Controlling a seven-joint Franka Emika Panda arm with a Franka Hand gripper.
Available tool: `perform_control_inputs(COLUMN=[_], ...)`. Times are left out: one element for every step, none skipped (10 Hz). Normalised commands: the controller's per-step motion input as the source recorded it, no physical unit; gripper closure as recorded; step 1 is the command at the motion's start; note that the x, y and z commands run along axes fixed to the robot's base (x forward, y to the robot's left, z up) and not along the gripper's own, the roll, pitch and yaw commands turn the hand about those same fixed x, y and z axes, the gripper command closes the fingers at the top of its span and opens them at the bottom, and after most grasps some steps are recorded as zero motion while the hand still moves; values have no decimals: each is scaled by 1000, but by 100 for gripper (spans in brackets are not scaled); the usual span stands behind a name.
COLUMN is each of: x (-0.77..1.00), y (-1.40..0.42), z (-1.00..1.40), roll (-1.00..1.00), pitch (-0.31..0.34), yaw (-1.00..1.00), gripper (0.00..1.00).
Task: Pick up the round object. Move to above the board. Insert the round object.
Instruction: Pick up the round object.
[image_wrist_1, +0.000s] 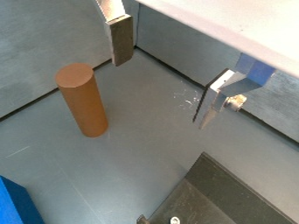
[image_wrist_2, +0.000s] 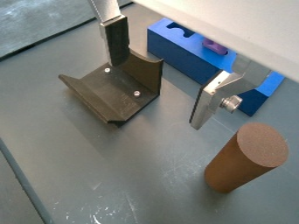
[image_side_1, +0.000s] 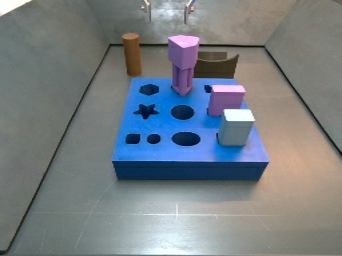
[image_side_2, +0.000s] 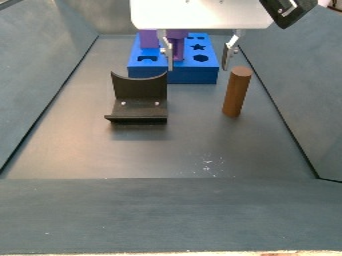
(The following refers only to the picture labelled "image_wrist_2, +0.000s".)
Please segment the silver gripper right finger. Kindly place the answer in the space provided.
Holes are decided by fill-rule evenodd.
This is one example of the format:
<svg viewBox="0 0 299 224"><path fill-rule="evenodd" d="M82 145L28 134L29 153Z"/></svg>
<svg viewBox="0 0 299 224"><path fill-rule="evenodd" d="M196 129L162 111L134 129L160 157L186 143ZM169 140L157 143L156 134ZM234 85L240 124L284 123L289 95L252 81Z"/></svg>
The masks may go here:
<svg viewBox="0 0 299 224"><path fill-rule="evenodd" d="M232 63L232 72L218 71L200 87L190 112L189 124L197 130L216 113L217 108L232 113L241 103L238 94L256 88L271 69L242 55Z"/></svg>

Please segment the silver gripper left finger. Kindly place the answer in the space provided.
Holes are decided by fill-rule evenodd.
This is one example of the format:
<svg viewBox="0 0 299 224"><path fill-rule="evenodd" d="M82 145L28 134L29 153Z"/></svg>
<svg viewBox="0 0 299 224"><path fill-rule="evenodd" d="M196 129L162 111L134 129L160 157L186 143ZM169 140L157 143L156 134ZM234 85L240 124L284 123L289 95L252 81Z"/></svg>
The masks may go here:
<svg viewBox="0 0 299 224"><path fill-rule="evenodd" d="M98 22L101 38L106 45L108 63L116 67L129 56L128 22L121 14L117 0L88 0Z"/></svg>

